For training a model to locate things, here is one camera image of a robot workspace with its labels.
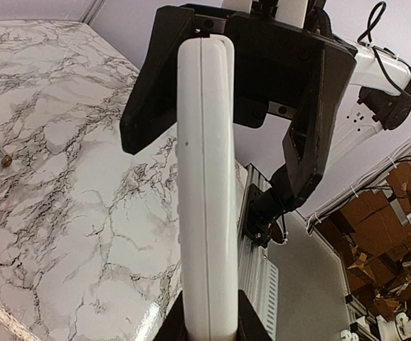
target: marble countertop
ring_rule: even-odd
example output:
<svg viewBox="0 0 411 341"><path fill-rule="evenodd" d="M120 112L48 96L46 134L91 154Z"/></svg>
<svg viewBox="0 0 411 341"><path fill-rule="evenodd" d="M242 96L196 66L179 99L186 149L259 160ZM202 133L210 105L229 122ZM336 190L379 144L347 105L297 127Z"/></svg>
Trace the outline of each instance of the marble countertop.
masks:
<svg viewBox="0 0 411 341"><path fill-rule="evenodd" d="M15 340L151 340L181 290L175 126L137 156L120 146L137 74L85 24L0 21L14 158L0 166L0 323ZM236 165L237 202L246 176Z"/></svg>

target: gray marble vein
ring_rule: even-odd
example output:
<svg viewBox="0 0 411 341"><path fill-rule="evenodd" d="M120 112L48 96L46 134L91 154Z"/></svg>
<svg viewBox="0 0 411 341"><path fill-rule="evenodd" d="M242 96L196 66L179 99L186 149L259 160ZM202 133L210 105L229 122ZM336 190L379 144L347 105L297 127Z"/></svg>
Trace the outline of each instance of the gray marble vein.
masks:
<svg viewBox="0 0 411 341"><path fill-rule="evenodd" d="M181 290L176 127L120 146L136 77L85 24L0 21L0 303L42 340L150 340Z"/></svg>

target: pile of cardboard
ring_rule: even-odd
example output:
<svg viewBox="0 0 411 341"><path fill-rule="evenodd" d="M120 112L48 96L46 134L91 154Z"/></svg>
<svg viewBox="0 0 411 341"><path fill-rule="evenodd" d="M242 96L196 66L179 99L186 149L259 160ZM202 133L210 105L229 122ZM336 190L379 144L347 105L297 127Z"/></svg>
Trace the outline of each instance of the pile of cardboard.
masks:
<svg viewBox="0 0 411 341"><path fill-rule="evenodd" d="M411 212L411 163L386 179L400 205ZM411 317L411 225L402 225L381 192L364 192L318 230L341 255L354 296L374 315Z"/></svg>

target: white wall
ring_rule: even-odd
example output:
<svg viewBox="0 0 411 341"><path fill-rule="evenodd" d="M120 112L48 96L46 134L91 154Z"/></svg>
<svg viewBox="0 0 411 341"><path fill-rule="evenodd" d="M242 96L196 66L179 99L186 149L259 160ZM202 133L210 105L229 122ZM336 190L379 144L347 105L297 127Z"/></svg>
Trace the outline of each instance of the white wall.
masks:
<svg viewBox="0 0 411 341"><path fill-rule="evenodd" d="M0 0L0 20L53 19L78 21L91 0Z"/></svg>
<svg viewBox="0 0 411 341"><path fill-rule="evenodd" d="M188 1L108 0L91 26L140 67L146 55L156 9L165 4L179 5L186 2ZM194 2L219 6L221 0ZM364 31L368 15L377 2L378 0L328 0L326 10L330 14L334 32L357 39ZM388 10L374 30L374 41L394 50L411 64L411 0L387 0L387 3ZM358 88L347 91L339 110L342 117L356 101L357 94ZM239 162L252 162L270 177L284 162L282 139L288 125L286 120L268 116L261 129L236 126L235 146ZM329 169L300 212L309 215L324 201L339 195L344 188L348 188L410 137L411 115L397 131L384 132L367 141Z"/></svg>

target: marble table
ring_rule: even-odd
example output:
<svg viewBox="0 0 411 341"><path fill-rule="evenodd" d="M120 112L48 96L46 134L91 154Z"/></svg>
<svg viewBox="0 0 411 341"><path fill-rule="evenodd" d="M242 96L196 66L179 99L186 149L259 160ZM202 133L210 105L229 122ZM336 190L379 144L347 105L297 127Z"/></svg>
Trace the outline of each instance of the marble table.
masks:
<svg viewBox="0 0 411 341"><path fill-rule="evenodd" d="M0 166L0 313L14 321L0 322L13 336L151 340L181 289L176 128L137 156L120 146L137 75L85 24L0 21L0 143L14 158ZM246 176L236 165L240 202Z"/></svg>

